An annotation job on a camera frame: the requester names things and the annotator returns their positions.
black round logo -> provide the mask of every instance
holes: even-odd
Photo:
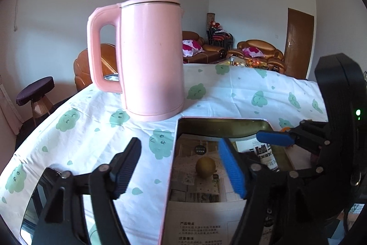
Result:
[[[206,147],[204,147],[203,145],[197,145],[195,147],[195,153],[197,155],[204,155],[206,153]]]

metal screw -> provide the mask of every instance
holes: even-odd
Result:
[[[254,171],[254,172],[258,172],[259,170],[261,170],[261,165],[260,164],[257,164],[257,163],[254,163],[254,164],[251,164],[251,169]]]
[[[67,179],[68,177],[70,177],[72,175],[72,173],[68,170],[64,171],[62,174],[61,174],[61,177],[63,179]]]
[[[98,167],[98,170],[99,170],[100,172],[105,172],[105,171],[107,171],[109,168],[110,168],[110,166],[109,166],[108,164],[102,164],[102,165],[100,165],[100,166]]]
[[[322,173],[324,171],[324,168],[322,166],[319,166],[316,168],[317,173]]]
[[[289,172],[289,176],[293,179],[298,178],[298,173],[295,170]]]

table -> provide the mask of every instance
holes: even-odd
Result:
[[[92,84],[61,105],[30,134],[0,175],[0,214],[19,240],[28,201],[47,166],[61,172],[70,170],[75,175],[88,173],[110,162],[132,137],[138,137],[142,142],[141,158],[126,193],[114,203],[131,244],[157,244],[178,119],[187,116],[264,119],[277,131],[295,127],[303,119],[327,121],[315,82],[235,66],[183,67],[184,109],[168,120],[136,121],[122,109],[119,94],[104,93]],[[164,152],[155,151],[149,146],[152,137],[163,138],[169,146]],[[298,165],[305,165],[300,168],[307,167],[309,156],[300,156],[295,149],[291,151],[293,156],[300,157]],[[94,219],[88,199],[84,206],[91,232]]]

brown leather sofa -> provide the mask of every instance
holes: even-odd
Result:
[[[204,52],[197,53],[192,57],[184,57],[183,61],[188,63],[209,64],[224,57],[224,48],[205,44],[205,40],[193,31],[183,31],[183,40],[198,41]]]
[[[269,70],[278,71],[280,74],[285,74],[286,65],[283,61],[283,53],[275,48],[272,44],[262,40],[247,40],[238,42],[237,49],[231,49],[227,51],[226,57],[232,55],[240,58],[252,58],[245,56],[242,49],[248,47],[256,47],[261,50],[265,57],[257,57],[256,59],[267,63]]]
[[[102,57],[103,76],[117,73],[115,46],[112,44],[101,44],[100,53]],[[87,49],[80,52],[78,58],[74,61],[74,74],[74,81],[78,92],[92,83]]]

dark floor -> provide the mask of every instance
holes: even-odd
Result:
[[[54,108],[57,109],[59,108],[62,104],[64,104],[67,100],[69,100],[70,98],[67,98],[65,100],[62,100],[56,104],[54,104]],[[32,131],[35,129],[36,127],[34,126],[34,121],[33,118],[30,118],[29,120],[26,120],[20,131],[19,134],[17,135],[17,139],[15,142],[15,150],[17,150],[20,145],[26,140],[26,138],[32,133]]]

